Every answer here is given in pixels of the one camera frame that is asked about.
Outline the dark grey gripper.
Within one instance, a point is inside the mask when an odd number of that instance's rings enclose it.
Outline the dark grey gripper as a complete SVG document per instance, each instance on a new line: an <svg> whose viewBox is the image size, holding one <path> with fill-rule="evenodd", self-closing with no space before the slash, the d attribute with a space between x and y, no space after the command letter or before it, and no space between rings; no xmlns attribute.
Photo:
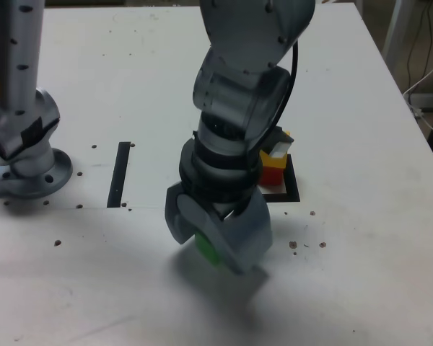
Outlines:
<svg viewBox="0 0 433 346"><path fill-rule="evenodd" d="M260 190L218 190L211 203L204 203L178 182L167 189L165 220L176 242L194 237L210 263L222 263L237 274L250 271L273 244L271 217Z"/></svg>

